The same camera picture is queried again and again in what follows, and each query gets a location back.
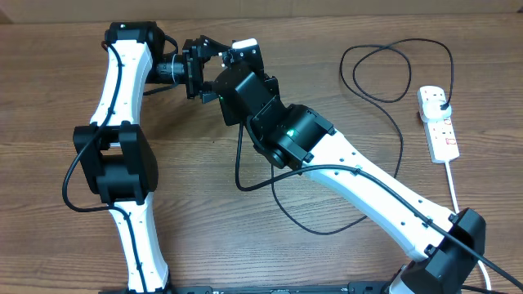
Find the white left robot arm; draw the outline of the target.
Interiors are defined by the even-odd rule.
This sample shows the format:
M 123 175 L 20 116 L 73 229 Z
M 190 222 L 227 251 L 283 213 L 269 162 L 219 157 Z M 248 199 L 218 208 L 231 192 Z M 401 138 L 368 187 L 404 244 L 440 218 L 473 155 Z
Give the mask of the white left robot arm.
M 159 168 L 141 129 L 144 97 L 179 85 L 186 95 L 214 98 L 203 68 L 229 50 L 206 36 L 179 46 L 154 21 L 114 22 L 101 43 L 108 69 L 101 100 L 86 126 L 74 129 L 77 155 L 66 172 L 62 198 L 72 210 L 68 185 L 76 166 L 83 169 L 91 192 L 101 199 L 117 226 L 127 263 L 126 293 L 172 293 L 170 270 L 159 246 L 153 200 Z

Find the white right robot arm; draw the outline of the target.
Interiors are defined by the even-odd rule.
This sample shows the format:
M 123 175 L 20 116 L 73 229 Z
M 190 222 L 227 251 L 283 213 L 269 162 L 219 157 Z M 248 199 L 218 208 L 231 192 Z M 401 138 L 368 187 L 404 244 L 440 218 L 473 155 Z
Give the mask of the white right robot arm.
M 485 220 L 467 208 L 452 212 L 415 193 L 358 152 L 326 118 L 305 105 L 284 105 L 276 78 L 263 69 L 253 39 L 221 58 L 213 89 L 227 125 L 239 124 L 255 150 L 281 176 L 305 175 L 340 193 L 379 225 L 410 259 L 389 293 L 460 292 L 485 259 Z

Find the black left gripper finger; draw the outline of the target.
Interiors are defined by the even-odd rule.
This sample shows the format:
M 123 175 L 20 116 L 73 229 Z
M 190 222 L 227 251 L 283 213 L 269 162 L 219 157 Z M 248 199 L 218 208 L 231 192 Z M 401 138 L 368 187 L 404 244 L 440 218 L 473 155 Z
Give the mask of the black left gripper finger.
M 213 82 L 204 82 L 201 90 L 199 92 L 199 96 L 202 100 L 203 104 L 206 104 L 208 102 L 211 102 L 218 98 L 218 94 L 212 89 Z
M 210 59 L 230 50 L 230 46 L 221 44 L 207 36 L 201 35 L 200 38 L 202 40 L 202 46 L 199 49 L 200 58 Z

